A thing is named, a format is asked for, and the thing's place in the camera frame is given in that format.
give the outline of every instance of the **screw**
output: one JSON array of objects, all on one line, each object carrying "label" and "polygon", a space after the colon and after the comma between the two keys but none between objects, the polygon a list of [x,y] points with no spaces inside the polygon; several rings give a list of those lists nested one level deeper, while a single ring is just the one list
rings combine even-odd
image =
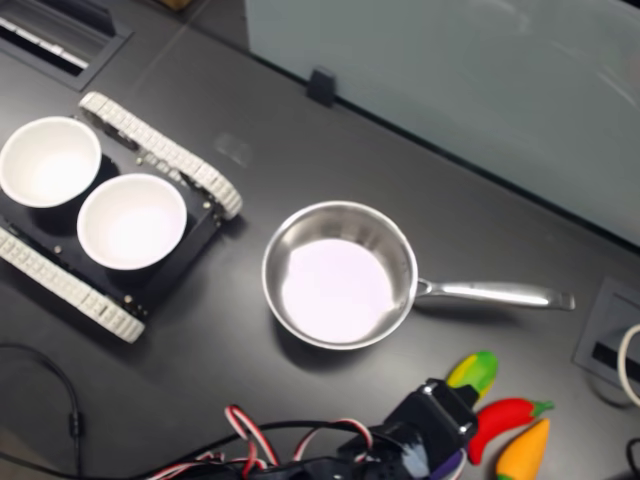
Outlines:
[{"label": "screw", "polygon": [[436,385],[434,385],[433,383],[428,383],[422,389],[422,393],[425,393],[427,395],[431,395],[433,393],[433,391],[435,390],[435,388],[436,388]]},{"label": "screw", "polygon": [[471,424],[467,423],[466,425],[461,426],[458,429],[458,432],[460,432],[460,435],[464,435],[465,433],[467,433],[469,431],[470,428],[471,428]]}]

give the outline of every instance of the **orange toy carrot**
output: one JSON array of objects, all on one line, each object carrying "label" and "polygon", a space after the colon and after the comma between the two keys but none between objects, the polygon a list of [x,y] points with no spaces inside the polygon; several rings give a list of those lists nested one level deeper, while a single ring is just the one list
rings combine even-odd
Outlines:
[{"label": "orange toy carrot", "polygon": [[507,446],[496,467],[498,480],[535,480],[544,457],[550,425],[548,418],[540,420]]}]

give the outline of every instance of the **stainless steel saucepan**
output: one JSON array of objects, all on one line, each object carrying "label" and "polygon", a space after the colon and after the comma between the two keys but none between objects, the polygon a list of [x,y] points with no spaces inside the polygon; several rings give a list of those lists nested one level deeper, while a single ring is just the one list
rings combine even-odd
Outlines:
[{"label": "stainless steel saucepan", "polygon": [[269,242],[262,284],[276,318],[318,347],[351,350],[382,340],[417,297],[447,296],[573,310],[573,296],[516,283],[434,283],[418,278],[409,242],[382,213],[325,202],[288,218]]}]

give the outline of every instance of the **saucepan handle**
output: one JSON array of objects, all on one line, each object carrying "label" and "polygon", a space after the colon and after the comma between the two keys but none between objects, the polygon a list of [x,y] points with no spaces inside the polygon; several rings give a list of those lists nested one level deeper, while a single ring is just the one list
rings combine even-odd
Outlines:
[{"label": "saucepan handle", "polygon": [[570,293],[522,283],[434,283],[419,279],[416,298],[419,297],[455,297],[555,310],[573,310],[576,307]]}]

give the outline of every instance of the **yellow green toy vegetable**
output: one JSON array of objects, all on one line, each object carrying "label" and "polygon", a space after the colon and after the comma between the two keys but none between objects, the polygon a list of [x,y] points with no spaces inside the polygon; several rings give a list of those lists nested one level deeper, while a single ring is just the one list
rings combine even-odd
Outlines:
[{"label": "yellow green toy vegetable", "polygon": [[498,359],[491,352],[477,352],[469,355],[453,369],[447,378],[447,385],[459,388],[471,385],[478,392],[478,400],[491,389],[498,373]]},{"label": "yellow green toy vegetable", "polygon": [[509,444],[498,459],[498,480],[535,480],[547,447],[550,425],[548,418],[540,420]]}]

